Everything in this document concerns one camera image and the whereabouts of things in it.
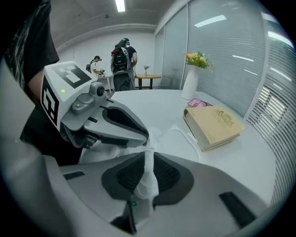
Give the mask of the white side table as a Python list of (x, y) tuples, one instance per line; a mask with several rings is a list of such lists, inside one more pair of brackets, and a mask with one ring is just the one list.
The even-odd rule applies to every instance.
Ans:
[(105, 91), (108, 91), (110, 94), (113, 93), (114, 85), (112, 76), (102, 76), (98, 78), (98, 82), (104, 85)]

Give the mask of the white tissue packet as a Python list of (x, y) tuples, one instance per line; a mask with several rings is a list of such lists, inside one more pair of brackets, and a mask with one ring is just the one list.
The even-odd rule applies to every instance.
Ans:
[(195, 138), (189, 133), (183, 132), (175, 125), (164, 133), (155, 127), (150, 127), (148, 132), (148, 143), (138, 147), (124, 148), (96, 141), (90, 149), (83, 149), (78, 164), (110, 160), (119, 156), (147, 150), (198, 162), (199, 148)]

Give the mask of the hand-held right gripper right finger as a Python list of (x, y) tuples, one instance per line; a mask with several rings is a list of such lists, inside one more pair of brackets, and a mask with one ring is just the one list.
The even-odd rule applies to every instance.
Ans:
[(138, 237), (224, 237), (252, 223), (267, 204), (225, 172), (154, 154), (159, 195)]

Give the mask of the round wooden table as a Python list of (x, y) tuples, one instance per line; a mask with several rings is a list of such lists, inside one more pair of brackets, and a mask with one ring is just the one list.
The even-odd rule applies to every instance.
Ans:
[(136, 79), (138, 79), (138, 89), (142, 90), (142, 80), (143, 79), (150, 79), (149, 89), (153, 89), (153, 80), (161, 78), (160, 75), (136, 75)]

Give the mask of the yellow flower bouquet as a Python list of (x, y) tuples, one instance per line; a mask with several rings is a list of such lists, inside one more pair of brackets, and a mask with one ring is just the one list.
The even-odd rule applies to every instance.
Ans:
[(196, 66), (201, 69), (213, 72), (213, 64), (208, 62), (209, 58), (205, 54), (198, 51), (197, 53), (191, 53), (185, 55), (185, 63), (187, 65)]

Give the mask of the person's left forearm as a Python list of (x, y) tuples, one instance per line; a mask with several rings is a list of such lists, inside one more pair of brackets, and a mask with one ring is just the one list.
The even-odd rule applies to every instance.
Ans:
[(41, 98), (41, 89), (43, 84), (43, 71), (39, 71), (37, 74), (35, 74), (32, 79), (28, 83), (28, 87), (30, 91), (32, 92), (35, 99), (38, 101)]

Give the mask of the pink paperback book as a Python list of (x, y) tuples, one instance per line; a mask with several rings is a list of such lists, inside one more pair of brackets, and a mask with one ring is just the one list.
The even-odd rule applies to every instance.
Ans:
[(194, 98), (187, 103), (187, 108), (207, 107), (207, 106), (212, 106), (212, 105), (198, 98)]

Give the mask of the light grey square table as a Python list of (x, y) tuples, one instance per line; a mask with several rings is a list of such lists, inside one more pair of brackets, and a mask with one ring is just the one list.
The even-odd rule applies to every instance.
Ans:
[[(189, 133), (183, 119), (186, 101), (177, 90), (136, 90), (116, 92), (113, 99), (125, 104), (148, 128), (162, 133), (174, 125)], [(275, 180), (275, 157), (264, 139), (251, 127), (232, 142), (203, 152), (197, 163), (217, 168), (258, 195), (267, 206), (271, 203)]]

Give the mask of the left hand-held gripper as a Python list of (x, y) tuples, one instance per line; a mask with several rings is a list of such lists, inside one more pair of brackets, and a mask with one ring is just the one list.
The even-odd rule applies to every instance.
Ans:
[[(103, 83), (75, 61), (47, 65), (43, 70), (41, 105), (61, 137), (76, 148), (90, 148), (97, 139), (123, 147), (144, 145), (149, 132), (125, 105), (108, 102)], [(102, 116), (88, 120), (98, 109)]]

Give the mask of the person's black printed T-shirt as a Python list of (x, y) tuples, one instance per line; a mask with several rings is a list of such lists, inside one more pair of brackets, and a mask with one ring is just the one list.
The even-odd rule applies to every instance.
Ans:
[(74, 165), (79, 161), (82, 148), (74, 147), (61, 137), (45, 114), (40, 100), (34, 98), (28, 87), (35, 74), (59, 61), (50, 32), (51, 2), (32, 0), (28, 7), (30, 14), (18, 26), (4, 53), (15, 81), (35, 105), (21, 139), (34, 145), (42, 154), (54, 157), (59, 166)]

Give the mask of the tall white vase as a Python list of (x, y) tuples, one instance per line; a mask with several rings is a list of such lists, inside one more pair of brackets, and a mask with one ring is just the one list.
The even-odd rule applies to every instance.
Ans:
[(191, 100), (194, 98), (197, 89), (199, 67), (194, 65), (187, 65), (187, 68), (188, 74), (183, 85), (181, 96), (185, 100)]

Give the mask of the tan hardcover book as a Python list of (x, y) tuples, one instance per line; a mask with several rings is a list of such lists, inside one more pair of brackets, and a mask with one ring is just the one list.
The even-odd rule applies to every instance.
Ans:
[(186, 108), (184, 120), (202, 151), (227, 144), (245, 130), (243, 123), (221, 106)]

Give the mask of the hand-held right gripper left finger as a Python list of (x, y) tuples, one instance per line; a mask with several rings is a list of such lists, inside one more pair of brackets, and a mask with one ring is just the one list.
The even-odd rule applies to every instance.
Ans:
[[(45, 157), (47, 176), (70, 222), (71, 237), (135, 237), (131, 178), (139, 178), (144, 153), (59, 167)], [(131, 168), (136, 174), (127, 176)]]

